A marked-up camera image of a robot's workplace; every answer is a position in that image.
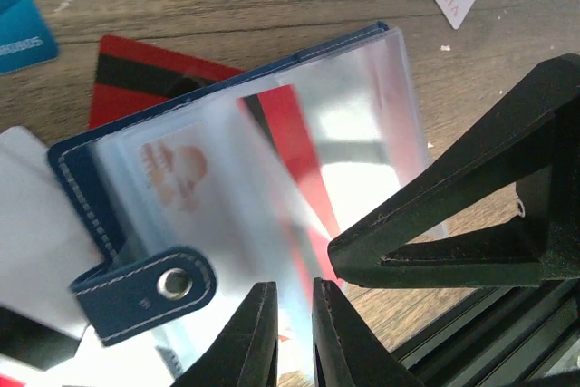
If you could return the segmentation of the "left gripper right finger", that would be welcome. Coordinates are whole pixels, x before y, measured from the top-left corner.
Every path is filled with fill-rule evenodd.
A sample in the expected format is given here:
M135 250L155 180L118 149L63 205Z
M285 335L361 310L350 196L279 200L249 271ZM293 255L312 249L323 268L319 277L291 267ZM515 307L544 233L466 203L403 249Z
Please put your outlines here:
M313 284L314 378L317 386L421 386L383 347L333 281Z

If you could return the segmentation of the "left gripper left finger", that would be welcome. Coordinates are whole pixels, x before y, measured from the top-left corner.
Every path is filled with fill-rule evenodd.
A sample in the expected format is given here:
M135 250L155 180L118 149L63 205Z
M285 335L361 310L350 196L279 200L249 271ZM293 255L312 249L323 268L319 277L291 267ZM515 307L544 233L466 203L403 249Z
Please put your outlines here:
M253 285L214 343L173 386L276 386L277 321L276 284Z

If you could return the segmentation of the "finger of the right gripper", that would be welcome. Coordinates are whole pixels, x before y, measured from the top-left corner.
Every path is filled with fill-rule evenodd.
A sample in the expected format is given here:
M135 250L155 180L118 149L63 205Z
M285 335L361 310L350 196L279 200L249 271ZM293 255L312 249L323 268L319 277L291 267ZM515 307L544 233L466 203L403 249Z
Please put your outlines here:
M514 185L508 222L418 236ZM539 63L416 179L335 238L337 277L367 288L536 286L579 276L579 57Z

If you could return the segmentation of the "white pagoda VIP card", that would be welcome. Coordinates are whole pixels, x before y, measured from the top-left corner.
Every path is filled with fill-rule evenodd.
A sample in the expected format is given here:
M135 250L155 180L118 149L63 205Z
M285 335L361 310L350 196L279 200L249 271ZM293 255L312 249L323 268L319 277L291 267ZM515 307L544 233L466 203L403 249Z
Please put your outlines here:
M126 211L146 253L196 249L224 295L273 280L267 239L250 222L259 205L229 167L234 159L202 124L160 135L131 131L122 136L120 152L130 177Z

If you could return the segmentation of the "red striped card bottom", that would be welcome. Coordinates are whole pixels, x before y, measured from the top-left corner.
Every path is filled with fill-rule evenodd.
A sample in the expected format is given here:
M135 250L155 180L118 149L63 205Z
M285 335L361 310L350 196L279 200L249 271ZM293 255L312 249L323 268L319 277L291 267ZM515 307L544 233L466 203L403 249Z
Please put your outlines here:
M336 276L327 255L328 243L340 234L340 228L298 91L292 85L282 85L238 98L237 106L262 131L302 198L322 224L321 230L307 231L314 259L321 267L318 275L343 288L345 282Z

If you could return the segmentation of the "red striped card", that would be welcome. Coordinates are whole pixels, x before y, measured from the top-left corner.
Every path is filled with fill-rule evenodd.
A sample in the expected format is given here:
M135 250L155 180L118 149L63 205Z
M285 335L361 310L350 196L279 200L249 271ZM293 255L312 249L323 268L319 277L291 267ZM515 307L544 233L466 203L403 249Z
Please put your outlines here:
M235 67L106 34L99 45L88 128L241 73Z
M238 98L237 106L262 131L302 198L322 224L321 230L307 231L314 259L321 267L318 275L343 288L345 282L336 276L327 255L328 243L340 234L340 228L298 91L292 85L282 85Z

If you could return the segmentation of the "blue leather card holder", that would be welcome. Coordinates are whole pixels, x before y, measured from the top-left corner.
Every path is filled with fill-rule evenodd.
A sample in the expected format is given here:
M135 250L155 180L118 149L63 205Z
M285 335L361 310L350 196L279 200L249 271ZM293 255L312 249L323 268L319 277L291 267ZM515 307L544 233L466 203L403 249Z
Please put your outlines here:
M374 24L63 140L53 173L104 261L72 293L105 346L195 363L277 287L285 372L313 373L329 242L430 163L402 31Z

